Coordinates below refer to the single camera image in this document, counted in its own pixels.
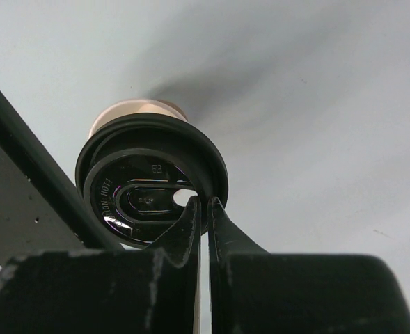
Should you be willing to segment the black plastic cup lid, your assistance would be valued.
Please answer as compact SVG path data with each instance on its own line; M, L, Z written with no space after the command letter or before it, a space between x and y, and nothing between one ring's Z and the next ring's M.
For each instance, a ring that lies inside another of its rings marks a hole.
M121 116L96 129L77 160L78 194L95 220L132 247L143 248L176 222L181 190L205 204L228 201L221 153L200 130L156 113Z

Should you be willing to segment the brown paper coffee cup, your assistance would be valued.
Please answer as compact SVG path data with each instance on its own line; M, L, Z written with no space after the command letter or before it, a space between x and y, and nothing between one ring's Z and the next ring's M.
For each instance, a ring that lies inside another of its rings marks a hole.
M142 113L170 116L188 122L188 118L183 110L172 102L149 99L124 100L111 105L96 117L88 133L88 139L90 139L101 127L117 118Z

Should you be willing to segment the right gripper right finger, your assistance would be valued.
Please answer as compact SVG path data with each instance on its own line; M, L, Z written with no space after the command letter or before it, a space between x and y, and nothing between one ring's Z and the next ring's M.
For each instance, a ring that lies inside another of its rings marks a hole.
M410 333L407 302L378 257L269 253L218 198L207 224L214 333Z

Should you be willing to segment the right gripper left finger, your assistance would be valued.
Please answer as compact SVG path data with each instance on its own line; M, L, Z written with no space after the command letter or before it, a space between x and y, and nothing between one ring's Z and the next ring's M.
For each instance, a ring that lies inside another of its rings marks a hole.
M198 197L143 250L41 252L0 272L0 333L198 333Z

